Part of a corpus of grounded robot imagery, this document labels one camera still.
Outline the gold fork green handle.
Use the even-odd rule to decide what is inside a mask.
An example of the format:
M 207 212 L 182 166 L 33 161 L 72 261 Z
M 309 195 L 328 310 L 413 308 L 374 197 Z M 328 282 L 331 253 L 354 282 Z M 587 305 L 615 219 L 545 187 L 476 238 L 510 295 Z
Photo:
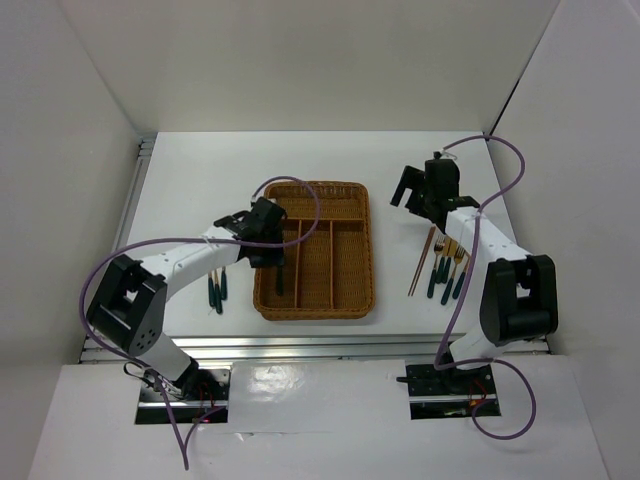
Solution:
M 221 294 L 221 300 L 222 301 L 226 301 L 228 299 L 228 282 L 227 282 L 226 267 L 223 267 L 221 269 L 221 274 L 220 274 L 220 294 Z

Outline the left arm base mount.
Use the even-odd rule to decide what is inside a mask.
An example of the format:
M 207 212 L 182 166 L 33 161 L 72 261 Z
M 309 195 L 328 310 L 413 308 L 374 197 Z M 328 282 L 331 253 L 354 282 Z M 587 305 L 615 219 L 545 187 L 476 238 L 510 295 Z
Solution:
M 164 397 L 153 376 L 132 362 L 125 363 L 123 371 L 127 376 L 140 381 L 135 424 L 169 424 Z M 231 385 L 229 368 L 200 370 L 194 379 L 182 386 L 176 386 L 163 377 L 160 380 L 177 424 L 192 424 L 201 417 L 204 423 L 228 422 Z

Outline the gold spoon pile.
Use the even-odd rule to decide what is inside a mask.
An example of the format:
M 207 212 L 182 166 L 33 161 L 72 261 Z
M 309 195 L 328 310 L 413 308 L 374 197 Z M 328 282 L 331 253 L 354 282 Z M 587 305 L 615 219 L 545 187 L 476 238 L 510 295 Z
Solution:
M 427 287 L 427 293 L 426 293 L 426 296 L 428 299 L 431 299 L 434 296 L 436 280 L 438 277 L 439 257 L 443 253 L 445 244 L 446 244 L 446 237 L 444 235 L 440 235 L 434 243 L 435 258 L 434 258 L 434 263 L 433 263 L 429 284 Z

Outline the gold spoon green handle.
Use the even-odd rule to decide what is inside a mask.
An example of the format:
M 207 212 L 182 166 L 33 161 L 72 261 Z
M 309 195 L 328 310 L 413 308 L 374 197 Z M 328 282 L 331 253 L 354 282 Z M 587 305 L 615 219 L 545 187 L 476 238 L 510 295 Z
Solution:
M 209 306 L 212 309 L 216 309 L 217 295 L 216 295 L 216 291 L 215 291 L 215 284 L 214 284 L 212 273 L 208 274 L 207 285 L 208 285 L 208 303 L 209 303 Z
M 220 286 L 219 276 L 218 276 L 217 270 L 214 270 L 213 276 L 214 276 L 215 310 L 216 310 L 217 314 L 222 315 L 223 314 L 223 304 L 222 304 L 223 300 L 222 300 L 221 286 Z

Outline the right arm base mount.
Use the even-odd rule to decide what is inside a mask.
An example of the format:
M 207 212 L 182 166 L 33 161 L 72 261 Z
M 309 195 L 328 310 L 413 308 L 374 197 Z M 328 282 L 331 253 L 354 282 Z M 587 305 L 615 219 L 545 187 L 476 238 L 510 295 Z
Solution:
M 412 420 L 470 418 L 476 407 L 478 417 L 501 415 L 489 366 L 437 371 L 430 364 L 407 365 L 396 382 L 407 387 Z

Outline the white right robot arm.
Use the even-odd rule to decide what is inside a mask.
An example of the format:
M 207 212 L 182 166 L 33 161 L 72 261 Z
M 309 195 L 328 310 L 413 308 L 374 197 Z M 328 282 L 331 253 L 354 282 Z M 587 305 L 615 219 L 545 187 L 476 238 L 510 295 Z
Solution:
M 471 369 L 497 360 L 509 345 L 554 333 L 559 324 L 556 268 L 546 254 L 534 255 L 511 241 L 484 214 L 497 193 L 480 203 L 460 194 L 454 160 L 406 166 L 391 204 L 410 192 L 405 208 L 432 222 L 470 255 L 458 303 L 434 360 L 436 379 L 448 392 L 460 391 Z M 448 339 L 461 312 L 477 266 L 485 271 L 476 324 L 461 338 Z

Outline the gold knife green handle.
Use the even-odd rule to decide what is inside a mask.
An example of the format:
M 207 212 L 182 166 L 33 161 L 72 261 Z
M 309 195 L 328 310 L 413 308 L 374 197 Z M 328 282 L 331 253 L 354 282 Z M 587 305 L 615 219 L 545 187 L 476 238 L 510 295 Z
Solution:
M 276 268 L 276 294 L 278 296 L 284 295 L 284 267 L 282 265 Z

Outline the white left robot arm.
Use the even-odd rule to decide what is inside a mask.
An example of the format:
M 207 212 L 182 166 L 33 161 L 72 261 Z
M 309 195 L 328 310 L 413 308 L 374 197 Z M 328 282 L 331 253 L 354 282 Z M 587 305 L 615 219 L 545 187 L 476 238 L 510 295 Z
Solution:
M 225 216 L 195 243 L 181 243 L 135 260 L 126 254 L 110 261 L 86 314 L 121 351 L 155 370 L 176 399 L 193 395 L 208 375 L 197 361 L 163 333 L 165 304 L 178 291 L 214 270 L 247 259 L 253 268 L 281 267 L 286 211 L 258 198 L 250 210 Z

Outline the gold knife pile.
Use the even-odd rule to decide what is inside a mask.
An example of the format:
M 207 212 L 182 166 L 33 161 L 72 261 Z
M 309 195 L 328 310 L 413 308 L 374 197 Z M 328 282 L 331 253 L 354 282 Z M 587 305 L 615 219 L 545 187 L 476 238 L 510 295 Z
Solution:
M 446 259 L 448 258 L 449 250 L 451 248 L 450 245 L 451 245 L 451 238 L 446 237 L 444 242 L 444 248 L 440 257 L 440 262 L 439 262 L 437 273 L 436 273 L 436 284 L 441 284 L 443 282 L 445 265 L 447 261 Z

